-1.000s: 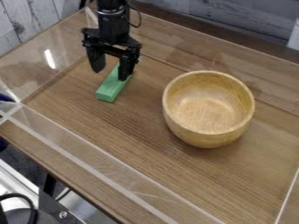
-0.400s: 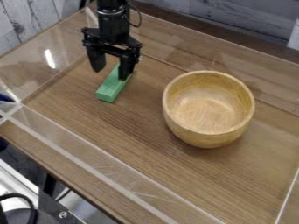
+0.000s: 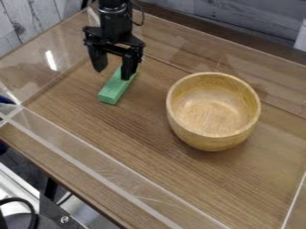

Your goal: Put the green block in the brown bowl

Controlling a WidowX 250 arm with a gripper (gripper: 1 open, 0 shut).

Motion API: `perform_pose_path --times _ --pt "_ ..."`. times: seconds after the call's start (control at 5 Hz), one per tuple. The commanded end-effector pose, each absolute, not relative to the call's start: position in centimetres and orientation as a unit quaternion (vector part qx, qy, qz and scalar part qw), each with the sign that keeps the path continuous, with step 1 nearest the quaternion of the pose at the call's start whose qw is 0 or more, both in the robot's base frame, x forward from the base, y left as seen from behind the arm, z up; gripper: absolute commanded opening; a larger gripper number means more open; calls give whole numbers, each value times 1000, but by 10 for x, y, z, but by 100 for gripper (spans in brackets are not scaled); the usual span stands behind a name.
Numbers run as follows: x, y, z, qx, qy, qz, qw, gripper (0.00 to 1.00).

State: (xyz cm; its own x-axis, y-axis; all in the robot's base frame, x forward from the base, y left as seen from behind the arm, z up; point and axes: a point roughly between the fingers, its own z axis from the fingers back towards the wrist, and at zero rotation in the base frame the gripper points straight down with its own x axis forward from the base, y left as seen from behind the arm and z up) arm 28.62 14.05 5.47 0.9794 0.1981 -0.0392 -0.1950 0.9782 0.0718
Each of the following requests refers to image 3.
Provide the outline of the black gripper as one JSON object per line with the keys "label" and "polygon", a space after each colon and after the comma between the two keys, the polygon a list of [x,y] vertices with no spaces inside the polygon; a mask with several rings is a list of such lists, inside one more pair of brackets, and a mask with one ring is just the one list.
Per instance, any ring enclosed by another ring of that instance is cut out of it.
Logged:
{"label": "black gripper", "polygon": [[[108,66],[108,53],[123,56],[120,66],[120,78],[127,81],[136,72],[143,57],[144,42],[131,32],[116,38],[107,38],[99,27],[84,26],[84,44],[88,49],[92,66],[102,72]],[[126,54],[126,45],[134,54]]]}

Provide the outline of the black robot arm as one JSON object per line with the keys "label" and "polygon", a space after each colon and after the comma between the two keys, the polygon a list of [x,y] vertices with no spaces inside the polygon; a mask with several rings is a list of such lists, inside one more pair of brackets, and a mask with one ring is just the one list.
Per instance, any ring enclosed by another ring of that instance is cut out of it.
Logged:
{"label": "black robot arm", "polygon": [[132,35],[132,25],[142,26],[143,21],[132,20],[131,0],[99,0],[96,9],[100,25],[83,27],[90,59],[102,72],[108,66],[108,54],[120,56],[120,78],[127,81],[142,62],[146,44]]}

